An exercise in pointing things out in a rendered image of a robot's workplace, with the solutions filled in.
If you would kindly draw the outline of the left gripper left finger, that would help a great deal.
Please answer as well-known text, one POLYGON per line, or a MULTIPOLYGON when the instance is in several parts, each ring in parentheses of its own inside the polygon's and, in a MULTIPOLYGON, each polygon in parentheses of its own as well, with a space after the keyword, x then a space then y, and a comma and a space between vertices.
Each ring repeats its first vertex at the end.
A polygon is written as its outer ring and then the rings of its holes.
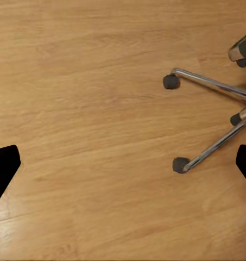
POLYGON ((17 146, 0 148, 0 198, 21 165, 17 146))

